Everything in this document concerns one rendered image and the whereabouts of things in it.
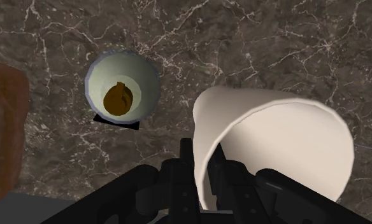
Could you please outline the pale bowl with blue rim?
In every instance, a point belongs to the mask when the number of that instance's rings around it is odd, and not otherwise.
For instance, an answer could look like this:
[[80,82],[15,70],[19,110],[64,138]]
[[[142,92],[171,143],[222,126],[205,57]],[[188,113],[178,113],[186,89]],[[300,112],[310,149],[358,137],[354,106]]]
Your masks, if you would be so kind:
[[[121,116],[104,108],[104,96],[118,82],[132,92],[129,112]],[[130,51],[108,51],[89,67],[85,77],[85,97],[92,110],[115,124],[138,122],[154,110],[160,98],[160,83],[156,68],[144,57]]]

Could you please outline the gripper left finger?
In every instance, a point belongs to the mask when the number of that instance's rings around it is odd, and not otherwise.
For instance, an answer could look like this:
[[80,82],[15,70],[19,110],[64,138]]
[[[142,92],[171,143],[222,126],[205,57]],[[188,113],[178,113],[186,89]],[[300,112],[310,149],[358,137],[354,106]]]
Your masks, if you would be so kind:
[[138,165],[41,224],[148,224],[168,209],[168,224],[200,224],[192,139],[161,168]]

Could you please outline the reddish brown block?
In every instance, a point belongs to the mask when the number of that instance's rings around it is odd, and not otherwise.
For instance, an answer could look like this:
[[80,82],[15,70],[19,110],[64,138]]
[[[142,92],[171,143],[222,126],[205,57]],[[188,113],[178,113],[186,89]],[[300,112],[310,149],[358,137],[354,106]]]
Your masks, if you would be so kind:
[[14,189],[20,176],[28,112],[27,75],[0,63],[0,200]]

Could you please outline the cream white cup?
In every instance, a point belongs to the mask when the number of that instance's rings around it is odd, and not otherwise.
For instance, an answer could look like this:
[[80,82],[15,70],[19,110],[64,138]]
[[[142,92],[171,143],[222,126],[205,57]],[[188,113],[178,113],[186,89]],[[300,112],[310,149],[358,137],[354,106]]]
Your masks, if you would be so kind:
[[337,201],[354,165],[354,139],[332,108],[290,92],[216,86],[193,107],[194,177],[200,203],[216,208],[207,166],[217,146],[255,174],[274,169]]

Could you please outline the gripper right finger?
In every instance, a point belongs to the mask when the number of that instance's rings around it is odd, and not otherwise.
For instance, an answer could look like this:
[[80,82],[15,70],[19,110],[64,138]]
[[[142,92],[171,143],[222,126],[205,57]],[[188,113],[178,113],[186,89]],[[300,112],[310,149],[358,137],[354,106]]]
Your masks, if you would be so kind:
[[226,159],[218,145],[208,162],[211,193],[220,210],[230,210],[235,224],[372,224],[274,169],[251,174]]

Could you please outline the brown round object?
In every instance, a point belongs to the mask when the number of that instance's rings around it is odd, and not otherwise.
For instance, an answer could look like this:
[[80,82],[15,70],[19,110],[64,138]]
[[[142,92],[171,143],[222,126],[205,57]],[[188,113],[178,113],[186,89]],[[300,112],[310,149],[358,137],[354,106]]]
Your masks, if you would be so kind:
[[122,82],[109,89],[103,99],[105,110],[114,116],[122,116],[130,111],[133,102],[131,90]]

